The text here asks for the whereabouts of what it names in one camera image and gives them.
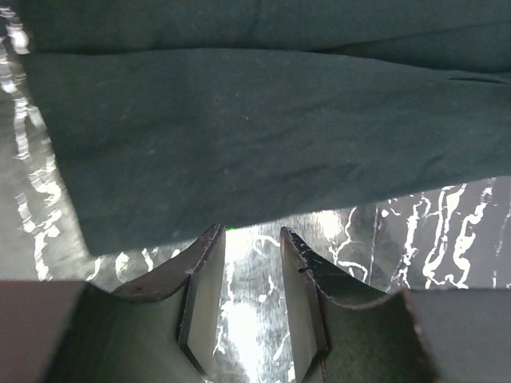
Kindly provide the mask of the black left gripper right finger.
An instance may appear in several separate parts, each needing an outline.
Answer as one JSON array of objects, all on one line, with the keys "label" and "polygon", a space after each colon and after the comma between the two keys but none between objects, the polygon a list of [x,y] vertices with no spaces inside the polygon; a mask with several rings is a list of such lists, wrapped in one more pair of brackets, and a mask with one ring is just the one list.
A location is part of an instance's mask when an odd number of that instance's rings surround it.
[{"label": "black left gripper right finger", "polygon": [[377,290],[280,232],[299,382],[507,382],[508,290]]}]

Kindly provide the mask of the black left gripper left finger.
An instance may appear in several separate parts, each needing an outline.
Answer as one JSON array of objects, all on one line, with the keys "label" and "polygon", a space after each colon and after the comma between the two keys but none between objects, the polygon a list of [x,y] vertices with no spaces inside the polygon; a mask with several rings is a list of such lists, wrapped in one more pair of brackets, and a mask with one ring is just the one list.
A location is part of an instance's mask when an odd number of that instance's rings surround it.
[{"label": "black left gripper left finger", "polygon": [[225,245],[224,226],[212,226],[111,292],[85,281],[2,282],[2,381],[205,381]]}]

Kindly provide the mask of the black t shirt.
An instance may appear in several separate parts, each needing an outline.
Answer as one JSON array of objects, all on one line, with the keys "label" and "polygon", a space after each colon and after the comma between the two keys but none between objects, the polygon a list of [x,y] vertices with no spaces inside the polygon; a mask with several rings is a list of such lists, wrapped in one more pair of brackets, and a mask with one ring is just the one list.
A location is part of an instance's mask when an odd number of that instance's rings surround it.
[{"label": "black t shirt", "polygon": [[94,255],[510,172],[507,1],[21,1]]}]

